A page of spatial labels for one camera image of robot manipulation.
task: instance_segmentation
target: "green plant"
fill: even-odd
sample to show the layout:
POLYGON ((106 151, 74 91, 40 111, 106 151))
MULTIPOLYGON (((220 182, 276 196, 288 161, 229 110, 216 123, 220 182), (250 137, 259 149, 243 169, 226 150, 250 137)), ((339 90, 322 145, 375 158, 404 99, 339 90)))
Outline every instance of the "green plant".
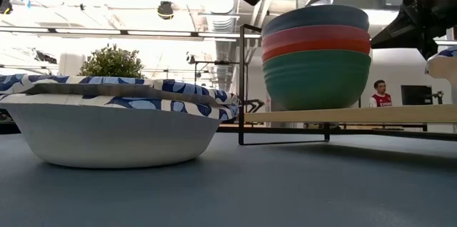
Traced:
POLYGON ((81 76, 115 76, 144 78, 141 70, 144 66, 136 58, 138 51, 120 49, 116 44, 109 44, 102 49, 91 52, 81 67, 81 76))

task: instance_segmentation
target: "wooden board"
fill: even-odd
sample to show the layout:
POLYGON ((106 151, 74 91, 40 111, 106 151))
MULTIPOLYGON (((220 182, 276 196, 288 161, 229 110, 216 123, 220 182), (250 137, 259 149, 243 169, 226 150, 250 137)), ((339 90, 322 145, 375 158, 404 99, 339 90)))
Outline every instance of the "wooden board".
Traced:
POLYGON ((246 113, 245 121, 309 123, 457 123, 457 104, 246 113))

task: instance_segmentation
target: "gray table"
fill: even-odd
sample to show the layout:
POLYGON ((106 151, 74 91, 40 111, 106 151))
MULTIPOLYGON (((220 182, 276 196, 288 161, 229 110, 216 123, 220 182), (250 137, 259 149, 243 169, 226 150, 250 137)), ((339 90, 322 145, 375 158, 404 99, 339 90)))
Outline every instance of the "gray table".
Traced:
MULTIPOLYGON (((392 152, 457 157, 457 143, 332 136, 240 147, 236 137, 216 134, 187 163, 103 171, 44 163, 21 135, 0 136, 0 226, 457 226, 457 160, 392 152)), ((303 136, 246 137, 286 139, 303 136)))

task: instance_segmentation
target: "red bowl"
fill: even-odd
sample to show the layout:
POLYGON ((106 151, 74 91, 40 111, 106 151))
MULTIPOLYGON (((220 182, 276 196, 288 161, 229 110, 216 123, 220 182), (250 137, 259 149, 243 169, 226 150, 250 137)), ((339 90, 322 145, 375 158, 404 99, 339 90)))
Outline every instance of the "red bowl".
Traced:
POLYGON ((342 49, 348 51, 358 51, 364 54, 370 53, 370 41, 360 41, 351 39, 322 39, 318 41, 302 41, 286 46, 280 46, 270 51, 264 52, 262 61, 265 62, 277 56, 298 51, 312 51, 322 49, 342 49))
POLYGON ((326 39, 350 39, 370 42, 367 31, 352 26, 321 25, 302 26, 278 31, 262 41, 263 53, 282 46, 299 42, 319 41, 326 39))

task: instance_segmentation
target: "green bowl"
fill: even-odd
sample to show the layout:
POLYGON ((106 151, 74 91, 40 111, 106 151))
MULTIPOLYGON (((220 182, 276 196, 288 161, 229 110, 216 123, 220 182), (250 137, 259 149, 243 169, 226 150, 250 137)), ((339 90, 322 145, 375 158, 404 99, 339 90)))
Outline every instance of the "green bowl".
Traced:
POLYGON ((370 65, 370 56, 356 51, 300 51, 266 61, 263 74, 285 110, 342 109, 360 98, 370 65))

